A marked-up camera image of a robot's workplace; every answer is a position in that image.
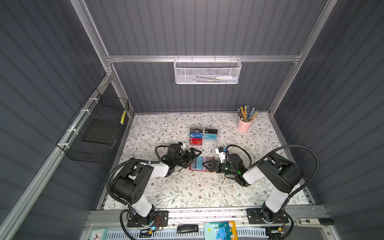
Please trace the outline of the red card holder wallet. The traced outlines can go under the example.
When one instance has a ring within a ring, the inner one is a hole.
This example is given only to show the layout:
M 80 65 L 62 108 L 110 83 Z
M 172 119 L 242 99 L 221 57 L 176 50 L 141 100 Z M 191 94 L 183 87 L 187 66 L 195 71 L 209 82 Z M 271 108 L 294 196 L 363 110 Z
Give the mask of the red card holder wallet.
M 204 163 L 213 160 L 215 160 L 215 157 L 197 157 L 195 161 L 189 166 L 189 170 L 196 172 L 210 172 L 210 170 L 204 166 Z

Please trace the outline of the clear plastic organizer box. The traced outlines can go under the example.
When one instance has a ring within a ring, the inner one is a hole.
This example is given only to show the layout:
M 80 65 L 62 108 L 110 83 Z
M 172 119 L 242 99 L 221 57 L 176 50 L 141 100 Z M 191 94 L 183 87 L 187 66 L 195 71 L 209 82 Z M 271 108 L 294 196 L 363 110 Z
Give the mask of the clear plastic organizer box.
M 205 140 L 205 134 L 216 134 L 216 141 Z M 191 146 L 215 146 L 218 143 L 219 129 L 213 126 L 191 126 L 189 131 L 189 140 Z

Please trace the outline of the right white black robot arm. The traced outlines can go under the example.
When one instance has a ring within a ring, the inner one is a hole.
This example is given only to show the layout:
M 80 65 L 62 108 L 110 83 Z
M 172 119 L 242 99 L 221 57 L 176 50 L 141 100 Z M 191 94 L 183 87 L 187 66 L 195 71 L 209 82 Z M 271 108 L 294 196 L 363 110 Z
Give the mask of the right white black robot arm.
M 226 154 L 226 159 L 206 161 L 203 167 L 209 172 L 230 175 L 242 187 L 248 187 L 263 178 L 268 179 L 273 188 L 263 204 L 264 215 L 275 215 L 287 204 L 289 194 L 300 182 L 304 172 L 294 163 L 277 153 L 273 153 L 255 166 L 245 168 L 238 154 Z

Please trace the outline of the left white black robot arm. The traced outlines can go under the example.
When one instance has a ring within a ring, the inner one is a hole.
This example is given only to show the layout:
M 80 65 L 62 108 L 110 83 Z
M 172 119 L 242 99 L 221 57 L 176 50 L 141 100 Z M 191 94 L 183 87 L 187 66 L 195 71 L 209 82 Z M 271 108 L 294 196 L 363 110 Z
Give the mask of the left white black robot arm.
M 119 164 L 109 175 L 106 188 L 109 196 L 123 204 L 143 221 L 151 222 L 155 207 L 144 196 L 148 182 L 154 178 L 166 178 L 177 167 L 187 169 L 202 154 L 195 148 L 186 149 L 184 143 L 155 147 L 157 161 L 131 158 Z

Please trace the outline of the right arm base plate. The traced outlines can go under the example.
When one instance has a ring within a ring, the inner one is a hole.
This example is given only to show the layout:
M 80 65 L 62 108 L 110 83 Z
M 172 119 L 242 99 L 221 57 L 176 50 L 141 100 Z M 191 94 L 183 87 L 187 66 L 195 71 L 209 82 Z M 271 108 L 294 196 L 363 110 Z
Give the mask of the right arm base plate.
M 247 218 L 250 224 L 287 224 L 289 218 L 284 210 L 273 213 L 268 208 L 248 208 Z

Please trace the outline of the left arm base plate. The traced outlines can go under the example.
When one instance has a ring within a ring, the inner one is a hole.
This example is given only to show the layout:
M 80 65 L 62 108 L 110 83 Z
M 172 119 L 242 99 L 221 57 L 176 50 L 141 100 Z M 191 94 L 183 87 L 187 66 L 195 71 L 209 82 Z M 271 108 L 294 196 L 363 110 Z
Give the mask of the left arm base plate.
M 139 214 L 129 214 L 127 227 L 166 227 L 168 220 L 169 211 L 152 211 L 147 217 L 142 217 Z

